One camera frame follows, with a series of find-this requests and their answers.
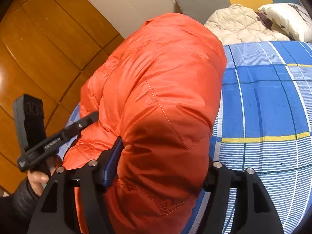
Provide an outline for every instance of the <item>metal pin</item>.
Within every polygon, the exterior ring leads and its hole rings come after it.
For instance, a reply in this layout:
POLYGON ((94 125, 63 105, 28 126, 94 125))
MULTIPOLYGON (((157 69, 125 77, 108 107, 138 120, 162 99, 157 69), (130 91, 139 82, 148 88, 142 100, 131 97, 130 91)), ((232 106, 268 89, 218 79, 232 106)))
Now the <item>metal pin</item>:
POLYGON ((249 174, 254 174, 255 170, 253 168, 247 168, 246 172, 249 173, 249 174))
POLYGON ((213 166, 215 168, 221 168, 223 166, 223 164, 221 162, 216 161, 216 162, 213 162, 213 166))
POLYGON ((91 160, 91 161, 89 161, 88 165, 91 166, 91 167, 96 166, 97 165, 97 161, 96 160, 91 160))
POLYGON ((65 168, 63 166, 57 168, 57 173, 62 173, 63 171, 65 171, 65 168))

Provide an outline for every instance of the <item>beige quilt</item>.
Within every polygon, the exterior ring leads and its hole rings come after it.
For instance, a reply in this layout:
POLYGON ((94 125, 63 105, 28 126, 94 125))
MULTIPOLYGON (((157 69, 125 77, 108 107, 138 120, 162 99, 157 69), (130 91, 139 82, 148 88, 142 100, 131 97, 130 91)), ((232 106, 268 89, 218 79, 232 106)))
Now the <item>beige quilt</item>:
POLYGON ((260 17, 250 8, 233 4, 216 10, 205 23, 223 45, 242 42, 289 40, 278 30, 269 30, 260 17))

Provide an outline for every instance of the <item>brown tiled floor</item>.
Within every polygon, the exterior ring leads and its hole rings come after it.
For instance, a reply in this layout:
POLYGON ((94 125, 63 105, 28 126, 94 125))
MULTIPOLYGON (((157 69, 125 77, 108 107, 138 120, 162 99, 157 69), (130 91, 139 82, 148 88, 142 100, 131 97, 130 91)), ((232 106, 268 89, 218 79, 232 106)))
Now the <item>brown tiled floor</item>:
POLYGON ((60 130, 79 102, 81 86, 123 41, 88 0, 15 0, 0 23, 0 186, 13 192, 24 178, 12 103, 41 98, 47 135, 60 130))

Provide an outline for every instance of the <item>black sleeve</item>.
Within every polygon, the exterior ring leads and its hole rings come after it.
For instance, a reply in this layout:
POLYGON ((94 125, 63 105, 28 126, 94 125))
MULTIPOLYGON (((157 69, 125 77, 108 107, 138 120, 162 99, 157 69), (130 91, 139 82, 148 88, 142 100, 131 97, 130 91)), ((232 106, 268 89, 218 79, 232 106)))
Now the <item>black sleeve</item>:
POLYGON ((28 179, 22 181, 12 195, 1 197, 0 233, 27 234, 38 199, 28 179))

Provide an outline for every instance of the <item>folded orange garment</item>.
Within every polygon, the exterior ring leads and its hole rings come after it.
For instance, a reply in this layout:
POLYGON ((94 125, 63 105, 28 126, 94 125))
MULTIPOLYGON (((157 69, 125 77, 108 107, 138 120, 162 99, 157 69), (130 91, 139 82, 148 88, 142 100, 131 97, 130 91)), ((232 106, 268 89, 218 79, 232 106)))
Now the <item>folded orange garment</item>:
MULTIPOLYGON (((180 234, 208 170, 226 57, 207 28, 182 14, 147 21, 81 89, 81 117, 99 110, 64 166, 97 159, 122 136, 117 178, 105 193, 116 234, 180 234)), ((87 233, 83 212, 77 212, 87 233)))

